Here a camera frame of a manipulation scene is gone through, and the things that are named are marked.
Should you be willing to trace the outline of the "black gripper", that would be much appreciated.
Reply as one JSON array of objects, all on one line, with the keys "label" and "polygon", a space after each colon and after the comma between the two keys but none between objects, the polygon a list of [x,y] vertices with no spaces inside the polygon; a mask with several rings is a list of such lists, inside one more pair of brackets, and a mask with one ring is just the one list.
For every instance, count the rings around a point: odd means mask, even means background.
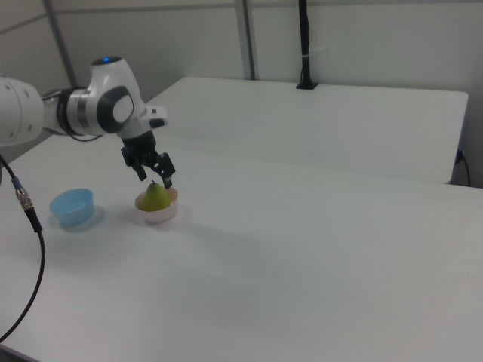
[{"label": "black gripper", "polygon": [[172,176],[175,167],[167,152],[158,155],[155,147],[156,141],[152,131],[147,131],[140,136],[122,139],[122,157],[127,167],[130,167],[140,181],[147,178],[143,164],[154,163],[152,170],[157,173],[166,189],[172,187]]}]

